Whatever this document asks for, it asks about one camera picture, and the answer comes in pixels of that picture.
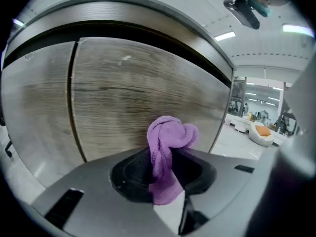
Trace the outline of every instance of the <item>ceiling light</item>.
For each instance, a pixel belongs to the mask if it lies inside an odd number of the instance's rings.
[[[280,102],[280,100],[278,100],[276,98],[273,98],[273,97],[269,97],[269,98]]]
[[[236,34],[234,32],[229,32],[229,33],[225,33],[225,34],[221,34],[221,35],[215,36],[214,38],[217,41],[220,41],[220,40],[232,38],[232,37],[235,37],[235,36],[236,36]]]
[[[13,19],[13,23],[17,24],[18,26],[24,26],[24,24],[21,21],[15,19],[15,18]]]
[[[314,33],[312,32],[312,30],[303,26],[283,25],[283,31],[291,32],[291,33],[306,34],[306,35],[314,37]]]

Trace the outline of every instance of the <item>white chair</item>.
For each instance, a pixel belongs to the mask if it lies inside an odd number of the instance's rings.
[[[265,125],[263,125],[262,123],[260,123],[260,122],[253,122],[251,125],[250,125],[250,128],[249,128],[249,138],[253,141],[253,142],[255,142],[255,143],[257,143],[257,144],[259,144],[259,145],[261,145],[261,146],[264,146],[264,147],[268,147],[268,146],[271,146],[272,145],[272,143],[273,143],[273,141],[274,141],[274,136],[271,134],[271,135],[269,135],[269,136],[261,136],[259,133],[258,133],[258,131],[257,131],[257,129],[256,129],[256,125],[259,125],[259,126],[265,126]]]

